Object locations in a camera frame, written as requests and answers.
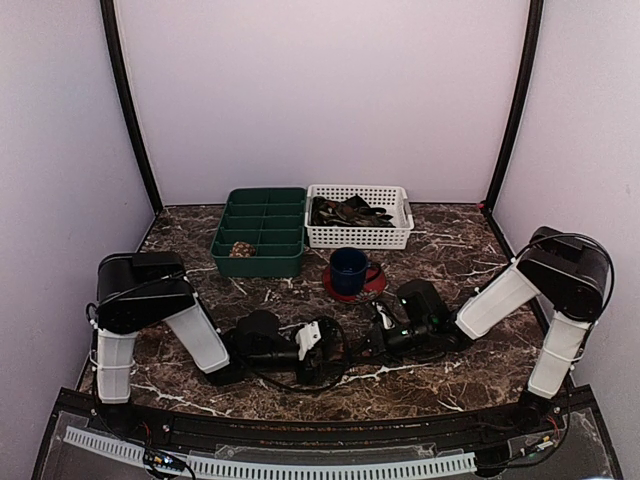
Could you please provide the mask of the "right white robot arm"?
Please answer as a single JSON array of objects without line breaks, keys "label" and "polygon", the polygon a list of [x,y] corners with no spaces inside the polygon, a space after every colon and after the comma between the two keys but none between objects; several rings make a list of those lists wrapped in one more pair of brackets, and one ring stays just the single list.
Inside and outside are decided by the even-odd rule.
[{"label": "right white robot arm", "polygon": [[521,434],[534,432],[549,416],[546,400],[560,390],[581,358],[588,336],[606,310],[614,289],[615,267],[599,242],[578,233],[540,227],[529,243],[488,283],[456,310],[447,307],[433,283],[424,279],[401,285],[396,296],[407,315],[402,323],[375,300],[371,330],[361,344],[370,357],[403,356],[428,348],[436,353],[462,351],[536,297],[553,307],[541,352],[523,393],[510,413]]}]

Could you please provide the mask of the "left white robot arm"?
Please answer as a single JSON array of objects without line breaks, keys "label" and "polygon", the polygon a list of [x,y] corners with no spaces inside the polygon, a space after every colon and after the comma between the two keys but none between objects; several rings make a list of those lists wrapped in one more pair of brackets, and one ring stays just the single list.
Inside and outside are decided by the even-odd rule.
[{"label": "left white robot arm", "polygon": [[165,324],[215,386],[253,375],[284,391],[319,394],[336,386],[349,367],[350,349],[341,325],[326,316],[289,336],[279,318],[256,310],[222,332],[189,281],[174,252],[116,253],[97,271],[97,300],[87,305],[94,329],[91,362],[101,417],[120,436],[141,427],[140,412],[127,402],[139,332]]}]

